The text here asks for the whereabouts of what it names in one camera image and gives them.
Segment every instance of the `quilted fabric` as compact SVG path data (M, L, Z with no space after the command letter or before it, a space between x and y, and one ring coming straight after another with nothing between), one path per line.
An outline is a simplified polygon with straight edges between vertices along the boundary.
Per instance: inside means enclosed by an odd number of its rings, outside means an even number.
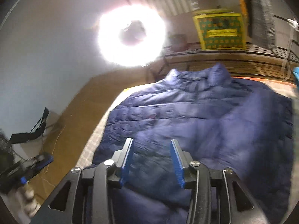
M217 64L172 70L111 111L93 166L135 141L126 188L112 193L116 223L185 223L190 191L170 157L176 138L209 168L233 168L271 223L288 207L293 163L292 102L263 83L231 78Z

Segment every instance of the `mattress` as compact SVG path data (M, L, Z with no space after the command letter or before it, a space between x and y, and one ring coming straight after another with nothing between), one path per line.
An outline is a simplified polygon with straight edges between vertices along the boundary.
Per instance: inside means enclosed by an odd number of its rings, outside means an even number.
M280 81L273 81L268 79L261 79L261 78L246 78L251 79L255 81L260 81L266 85L268 85L270 88L272 88L277 93L284 95L288 98L293 99L293 114L294 114L294 164L293 164L293 170L292 170L292 185L291 185L291 193L289 198L289 209L288 212L285 215L286 219L291 211L294 209L295 205L297 204L299 200L299 94L297 95L297 91L295 88L295 85L287 82L280 82ZM152 84L145 84L141 86L136 86L132 88L128 88L123 90L118 97L114 100L112 105L108 108L108 110L105 112L104 116L100 120L99 124L96 126L95 130L93 131L92 135L90 136L88 142L86 143L79 159L76 164L76 166L84 168L88 167L92 164L92 158L94 155L94 152L96 148L98 147L99 143L101 142L103 132L105 129L105 125L107 122L107 118L109 116L109 113L117 106L119 105L123 100L125 100L127 97L129 97L131 94L143 90L147 87L150 87Z

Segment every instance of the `bright circular light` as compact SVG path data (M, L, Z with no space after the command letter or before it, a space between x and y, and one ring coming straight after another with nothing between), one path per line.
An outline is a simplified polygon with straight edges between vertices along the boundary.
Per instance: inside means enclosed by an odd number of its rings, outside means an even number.
M146 37L137 45L121 42L120 32L132 21L140 21ZM144 65L155 60L165 40L165 23L158 13L142 5L117 8L100 19L98 42L104 58L124 66Z

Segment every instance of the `triangular cutout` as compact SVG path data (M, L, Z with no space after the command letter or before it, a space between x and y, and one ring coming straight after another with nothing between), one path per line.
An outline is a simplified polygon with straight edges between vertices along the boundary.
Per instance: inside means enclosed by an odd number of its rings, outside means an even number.
M65 185L61 188L61 190L58 192L58 194L55 196L53 201L50 203L49 207L51 209L65 211L70 188L71 188L71 182L67 181Z
M233 189L236 198L237 211L248 211L253 209L253 205L244 191L236 181L233 181Z

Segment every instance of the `yellow label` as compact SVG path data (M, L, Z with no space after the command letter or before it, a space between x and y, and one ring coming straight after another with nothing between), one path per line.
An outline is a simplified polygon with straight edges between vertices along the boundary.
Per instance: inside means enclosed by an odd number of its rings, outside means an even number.
M219 36L238 36L236 29L214 29L207 31L208 37L219 37Z

